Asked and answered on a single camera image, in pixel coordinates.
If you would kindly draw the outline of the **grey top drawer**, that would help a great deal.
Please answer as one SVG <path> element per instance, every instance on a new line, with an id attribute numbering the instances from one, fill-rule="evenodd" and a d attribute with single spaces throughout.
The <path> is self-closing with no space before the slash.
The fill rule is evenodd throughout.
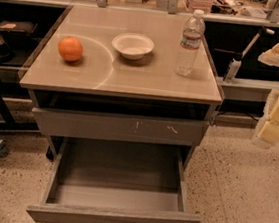
<path id="1" fill-rule="evenodd" d="M 104 112 L 32 109 L 44 135 L 197 146 L 207 122 Z"/>

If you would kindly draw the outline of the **grey drawer cabinet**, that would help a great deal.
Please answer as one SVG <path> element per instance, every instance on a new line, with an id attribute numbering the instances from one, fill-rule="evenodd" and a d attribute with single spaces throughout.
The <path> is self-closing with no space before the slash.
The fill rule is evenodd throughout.
<path id="1" fill-rule="evenodd" d="M 223 99 L 208 51 L 200 49 L 190 76 L 178 76 L 173 70 L 185 21 L 184 16 L 163 12 L 73 6 L 23 71 L 20 83 L 35 108 L 208 123 Z M 112 40 L 123 33 L 151 38 L 154 49 L 141 59 L 125 59 L 112 46 Z M 69 36 L 83 45 L 76 62 L 59 55 L 60 39 Z M 173 146 L 184 161 L 197 147 Z"/>

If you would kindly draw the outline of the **clear plastic water bottle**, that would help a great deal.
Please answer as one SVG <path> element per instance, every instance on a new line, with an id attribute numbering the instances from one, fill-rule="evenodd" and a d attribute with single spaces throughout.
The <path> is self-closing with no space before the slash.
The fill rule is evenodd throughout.
<path id="1" fill-rule="evenodd" d="M 177 75 L 189 76 L 193 70 L 193 65 L 204 36 L 204 15 L 203 10 L 194 10 L 193 16 L 183 26 L 174 69 Z"/>

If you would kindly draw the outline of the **white bowl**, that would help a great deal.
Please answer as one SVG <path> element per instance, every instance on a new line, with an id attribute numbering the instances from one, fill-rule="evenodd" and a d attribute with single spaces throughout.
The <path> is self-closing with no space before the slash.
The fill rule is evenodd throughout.
<path id="1" fill-rule="evenodd" d="M 112 40 L 112 46 L 125 59 L 134 61 L 152 52 L 154 42 L 142 34 L 123 33 Z"/>

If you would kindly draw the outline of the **orange fruit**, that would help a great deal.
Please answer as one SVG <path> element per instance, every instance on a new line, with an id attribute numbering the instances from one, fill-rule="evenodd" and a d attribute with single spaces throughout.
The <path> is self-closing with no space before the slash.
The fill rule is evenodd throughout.
<path id="1" fill-rule="evenodd" d="M 65 61 L 76 62 L 81 59 L 83 55 L 83 45 L 81 41 L 73 36 L 61 38 L 59 45 L 57 45 L 59 55 Z"/>

